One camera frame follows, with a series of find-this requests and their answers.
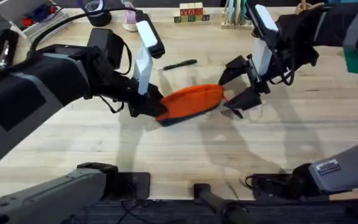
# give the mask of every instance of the black cable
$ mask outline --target black cable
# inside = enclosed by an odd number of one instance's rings
[[[76,215],[72,215],[72,216],[70,217],[70,223],[72,223],[72,222],[71,222],[72,220],[75,220],[75,221],[77,221],[79,224],[82,224],[82,222],[76,217]]]
[[[118,110],[115,110],[115,109],[109,104],[109,102],[107,102],[107,100],[104,99],[103,96],[98,95],[98,97],[100,97],[100,98],[103,100],[103,102],[104,102],[105,104],[107,104],[107,106],[109,107],[110,111],[111,111],[112,113],[114,113],[114,114],[115,114],[115,113],[118,113],[118,112],[122,111],[122,109],[124,109],[124,103],[123,103],[123,102],[121,102],[121,106],[118,108]]]
[[[128,71],[125,72],[125,73],[121,73],[121,72],[117,72],[117,73],[120,74],[120,75],[128,75],[129,72],[131,71],[131,68],[132,68],[132,52],[131,52],[131,50],[129,49],[127,43],[125,43],[124,40],[122,40],[122,42],[124,43],[124,46],[125,46],[125,48],[127,49],[128,61],[129,61],[129,68],[128,68]]]
[[[282,181],[279,181],[279,180],[275,180],[275,179],[271,179],[271,178],[268,178],[266,176],[262,176],[262,175],[258,175],[258,174],[252,174],[252,175],[249,175],[246,177],[246,179],[244,181],[242,181],[241,177],[240,177],[240,183],[244,186],[244,187],[247,187],[249,188],[250,190],[255,190],[256,187],[251,185],[251,184],[248,184],[248,180],[250,179],[259,179],[259,180],[264,180],[264,181],[267,181],[267,182],[271,182],[271,183],[274,183],[274,184],[278,184],[278,185],[281,185],[281,186],[287,186],[288,184],[286,182],[282,182]]]
[[[152,201],[152,202],[148,203],[147,205],[145,205],[143,201],[140,201],[140,202],[142,203],[142,208],[148,208],[149,206],[151,206],[154,203],[156,203],[156,201]]]
[[[121,218],[118,220],[116,224],[120,224],[124,218],[136,207],[138,206],[138,203],[136,203],[133,207],[131,207],[129,210],[125,210],[125,213],[121,216]],[[121,201],[121,207],[124,207],[124,201]]]
[[[290,85],[293,84],[293,81],[295,79],[295,57],[296,57],[296,45],[295,45],[295,40],[294,39],[295,39],[295,37],[296,37],[296,35],[298,33],[298,28],[302,23],[305,22],[306,18],[308,18],[309,16],[313,15],[313,13],[317,12],[318,10],[320,10],[321,8],[326,7],[326,6],[330,6],[330,5],[322,5],[322,6],[318,6],[318,7],[315,7],[313,9],[307,10],[306,12],[304,12],[304,13],[307,13],[307,14],[305,14],[305,16],[302,18],[302,20],[297,24],[293,39],[290,41],[290,48],[291,48],[291,53],[292,53],[292,56],[291,56],[291,69],[290,69],[290,71],[289,71],[289,73],[287,75],[284,75],[285,71],[284,71],[284,68],[281,65],[280,59],[279,59],[276,51],[271,50],[272,55],[273,55],[274,59],[277,62],[276,66],[278,67],[278,70],[280,71],[280,76],[281,76],[281,80],[279,82],[274,82],[273,80],[269,80],[269,82],[271,84],[276,85],[276,84],[279,84],[279,83],[284,83],[287,86],[290,86]]]
[[[93,15],[97,15],[97,14],[100,14],[100,13],[103,13],[103,12],[111,12],[111,11],[122,11],[122,10],[125,10],[125,11],[134,11],[134,12],[139,12],[139,10],[137,9],[134,9],[134,8],[130,8],[130,7],[119,7],[119,8],[115,8],[115,9],[103,9],[103,10],[98,10],[98,11],[94,11],[94,12],[87,12],[87,13],[83,13],[83,14],[80,14],[80,15],[76,15],[76,16],[73,16],[73,17],[70,17],[70,18],[67,18],[57,24],[55,24],[54,26],[52,26],[51,28],[48,28],[47,30],[43,31],[40,35],[38,35],[33,43],[31,44],[30,46],[30,49],[27,53],[28,56],[32,55],[36,50],[37,50],[37,46],[39,44],[39,42],[45,37],[47,36],[49,33],[53,32],[55,29],[61,27],[62,25],[64,24],[67,24],[71,21],[74,21],[76,19],[79,19],[79,18],[82,18],[82,17],[86,17],[86,16],[93,16]]]
[[[124,209],[128,214],[132,215],[134,218],[137,218],[138,220],[144,222],[144,223],[147,223],[147,224],[171,224],[171,223],[178,223],[178,222],[185,222],[186,220],[185,219],[177,219],[177,220],[172,220],[172,221],[168,221],[168,222],[163,222],[163,223],[157,223],[157,222],[151,222],[151,221],[148,221],[142,217],[139,217],[135,214],[133,214],[131,212],[131,210],[128,210],[126,207],[125,207],[125,204],[122,202],[121,203],[121,207],[122,209]]]

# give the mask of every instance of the black clamp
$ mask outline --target black clamp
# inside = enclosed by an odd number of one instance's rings
[[[77,166],[77,169],[96,169],[105,174],[117,174],[118,167],[111,164],[103,164],[99,162],[85,162]]]
[[[267,85],[266,80],[264,80],[256,71],[254,62],[252,61],[252,55],[248,55],[247,59],[248,60],[240,55],[226,64],[226,69],[219,79],[219,85],[224,85],[242,74],[246,73],[248,75],[250,87],[246,88],[242,93],[224,104],[225,107],[231,109],[240,118],[242,118],[242,115],[240,112],[236,111],[236,109],[244,111],[261,105],[262,100],[260,99],[260,94],[270,93],[270,88]]]
[[[3,55],[0,69],[13,64],[18,39],[19,34],[10,29],[0,31],[0,57]]]
[[[310,166],[300,165],[292,174],[253,174],[246,178],[245,184],[256,200],[270,202],[328,201],[328,195],[349,191],[321,191],[311,176]]]

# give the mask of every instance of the red object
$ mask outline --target red object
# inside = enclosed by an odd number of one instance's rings
[[[156,119],[163,121],[172,118],[186,118],[219,105],[222,99],[223,87],[220,85],[187,87],[162,98],[161,104],[166,106],[168,111]]]
[[[194,16],[196,12],[194,9],[189,9],[187,13],[189,16]]]
[[[181,16],[188,16],[188,10],[187,9],[180,9],[180,15]]]
[[[200,16],[203,14],[203,8],[201,9],[196,9],[196,16]]]
[[[55,13],[57,11],[57,7],[56,6],[50,6],[49,7],[49,13],[50,14],[53,14],[53,13]]]
[[[22,19],[23,26],[31,26],[32,24],[34,24],[34,21],[31,18]]]

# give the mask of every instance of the label sticker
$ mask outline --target label sticker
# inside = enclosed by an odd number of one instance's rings
[[[336,159],[331,159],[330,161],[316,165],[316,169],[320,175],[326,175],[341,170],[341,166],[339,166]]]

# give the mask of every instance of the wooden tabletop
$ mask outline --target wooden tabletop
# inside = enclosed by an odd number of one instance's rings
[[[222,9],[209,8],[212,21],[174,24],[178,9],[145,9],[165,44],[166,54],[154,60],[151,82],[164,95],[187,86],[217,83],[224,65],[251,53],[248,30],[220,27]],[[270,8],[276,19],[294,8]],[[69,14],[80,13],[77,9]],[[138,34],[125,31],[122,13],[107,26],[132,52]],[[86,19],[43,42],[86,45],[92,26]],[[16,61],[29,44],[21,40]],[[358,144],[358,74],[348,73],[340,48],[318,47],[317,66],[303,66],[292,86],[271,86],[263,105],[238,119],[220,106],[188,121],[163,128],[147,116],[131,118],[127,110],[112,114],[100,99],[77,100],[52,116],[0,161],[0,196],[64,175],[76,165],[95,161],[115,164],[121,171],[150,172],[150,198],[189,199],[190,187],[205,182],[224,198],[252,200],[239,178],[254,173],[291,172],[293,168],[342,152]],[[193,66],[163,72],[161,68],[188,59]],[[122,70],[127,56],[122,58]],[[229,83],[232,97],[247,79]],[[358,197],[358,189],[333,198]]]

